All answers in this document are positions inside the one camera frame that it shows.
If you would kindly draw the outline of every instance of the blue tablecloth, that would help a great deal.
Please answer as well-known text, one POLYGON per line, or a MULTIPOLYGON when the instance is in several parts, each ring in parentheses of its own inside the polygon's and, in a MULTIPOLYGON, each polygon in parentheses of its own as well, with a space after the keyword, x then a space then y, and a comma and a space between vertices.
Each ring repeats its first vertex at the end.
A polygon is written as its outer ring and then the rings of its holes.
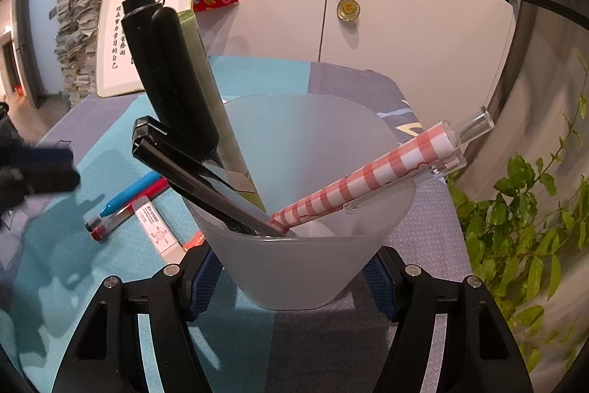
MULTIPOLYGON (((421 131, 396 84, 375 72, 329 64, 214 57, 226 100, 249 94, 326 94, 360 103, 381 116, 400 142, 421 131)), ((134 120, 152 114, 143 94, 85 99, 43 140, 70 143, 82 176, 73 194, 28 200, 4 216, 0 230, 0 341, 40 393, 49 393, 71 335, 102 279, 146 278, 163 261, 135 218, 107 242, 84 228, 104 203, 145 166, 131 156, 134 120)), ((168 191, 155 205, 181 241, 198 230, 181 198, 168 191)), ((470 273, 458 220, 445 185, 418 190, 405 220, 387 241, 406 262, 462 280, 470 273)), ((149 337, 141 346, 151 392, 162 391, 149 337)), ((435 391, 444 343, 437 322, 423 391, 435 391)), ((358 276, 330 304, 307 312, 272 312, 252 304, 222 273, 207 312, 190 326, 205 373, 219 392, 372 391, 394 326, 378 313, 358 276)))

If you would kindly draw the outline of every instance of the red pen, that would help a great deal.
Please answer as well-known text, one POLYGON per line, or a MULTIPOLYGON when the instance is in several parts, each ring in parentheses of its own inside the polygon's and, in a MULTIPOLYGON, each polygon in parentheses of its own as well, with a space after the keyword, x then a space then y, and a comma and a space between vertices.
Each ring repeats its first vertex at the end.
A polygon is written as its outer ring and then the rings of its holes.
POLYGON ((93 218, 86 224, 86 228, 90 230, 90 235, 94 240, 102 240, 111 233, 111 231, 133 215, 133 202, 141 197, 147 197, 148 199, 153 200, 162 192, 166 191, 168 187, 170 187, 170 184, 162 177, 147 187, 143 192, 133 197, 128 204, 117 213, 109 215, 106 218, 93 218))

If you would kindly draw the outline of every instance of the white sign board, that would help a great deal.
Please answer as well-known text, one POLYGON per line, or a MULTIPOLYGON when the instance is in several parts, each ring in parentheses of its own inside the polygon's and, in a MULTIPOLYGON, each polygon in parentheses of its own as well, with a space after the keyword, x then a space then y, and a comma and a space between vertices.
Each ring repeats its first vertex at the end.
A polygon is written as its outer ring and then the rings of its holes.
MULTIPOLYGON (((101 97, 141 91, 143 85, 128 49, 121 19, 124 0, 102 0, 96 52, 96 90, 101 97)), ((156 0, 176 11, 191 9, 193 0, 156 0)))

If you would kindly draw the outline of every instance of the floor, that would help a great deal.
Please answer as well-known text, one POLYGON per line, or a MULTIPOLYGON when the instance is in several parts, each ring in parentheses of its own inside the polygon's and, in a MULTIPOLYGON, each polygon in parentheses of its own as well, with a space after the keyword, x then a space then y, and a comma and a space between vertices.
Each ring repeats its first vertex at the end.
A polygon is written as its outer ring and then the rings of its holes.
POLYGON ((50 95, 35 109, 28 98, 16 94, 7 96, 8 115, 24 141, 36 145, 68 111, 67 103, 58 95, 50 95))

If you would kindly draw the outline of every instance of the clear pen clip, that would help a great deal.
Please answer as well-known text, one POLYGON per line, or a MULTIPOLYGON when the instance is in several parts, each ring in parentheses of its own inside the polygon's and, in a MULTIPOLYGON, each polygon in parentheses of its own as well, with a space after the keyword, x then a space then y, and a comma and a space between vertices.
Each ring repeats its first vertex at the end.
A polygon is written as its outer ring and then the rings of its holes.
POLYGON ((369 208, 373 203, 377 202, 387 193, 392 193, 392 190, 398 190, 402 194, 407 188, 417 188, 427 182, 448 175, 462 167, 466 166, 466 159, 460 149, 456 149, 450 156, 437 160, 423 168, 417 169, 402 178, 395 180, 381 188, 377 188, 372 192, 364 194, 357 199, 351 200, 344 204, 343 210, 345 213, 353 214, 365 208, 369 208))

